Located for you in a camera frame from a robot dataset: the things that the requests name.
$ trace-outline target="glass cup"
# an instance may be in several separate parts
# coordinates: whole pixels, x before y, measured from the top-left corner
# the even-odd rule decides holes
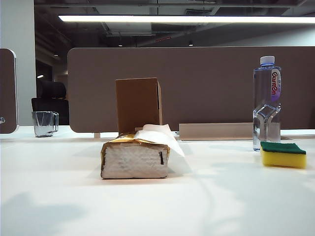
[[[59,114],[57,112],[32,112],[36,137],[50,137],[58,131]]]

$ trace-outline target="white wall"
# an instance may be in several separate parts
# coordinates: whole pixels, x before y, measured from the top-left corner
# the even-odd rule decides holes
[[[1,0],[0,22],[1,47],[17,57],[20,125],[31,125],[31,99],[36,97],[34,1]]]
[[[315,28],[295,29],[215,46],[315,46]]]

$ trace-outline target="brown cardboard box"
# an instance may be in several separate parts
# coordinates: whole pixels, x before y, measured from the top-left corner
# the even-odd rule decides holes
[[[162,124],[161,88],[157,78],[116,80],[119,133],[145,124]]]

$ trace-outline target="exposed ceiling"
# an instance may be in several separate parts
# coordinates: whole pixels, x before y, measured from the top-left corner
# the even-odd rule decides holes
[[[65,23],[60,14],[304,16],[314,12],[315,0],[34,0],[36,51],[65,60],[73,47],[140,47],[196,32],[203,32],[203,37],[214,31],[224,35],[216,28],[231,29],[218,23]]]

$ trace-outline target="ceiling duct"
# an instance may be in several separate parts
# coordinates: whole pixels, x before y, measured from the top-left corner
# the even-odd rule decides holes
[[[264,16],[269,12],[270,8],[267,7],[244,7],[244,8],[234,8],[234,7],[224,7],[220,8],[216,15],[217,16]]]
[[[196,9],[186,9],[185,15],[186,16],[210,16],[212,15],[212,10],[196,10]]]

